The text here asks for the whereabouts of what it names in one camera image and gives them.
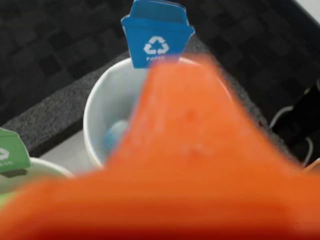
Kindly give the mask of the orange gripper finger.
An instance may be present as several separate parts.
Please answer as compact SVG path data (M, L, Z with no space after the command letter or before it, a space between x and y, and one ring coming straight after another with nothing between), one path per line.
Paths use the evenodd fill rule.
M0 237L317 240L320 177L272 145L212 61L163 61L107 168L21 189Z

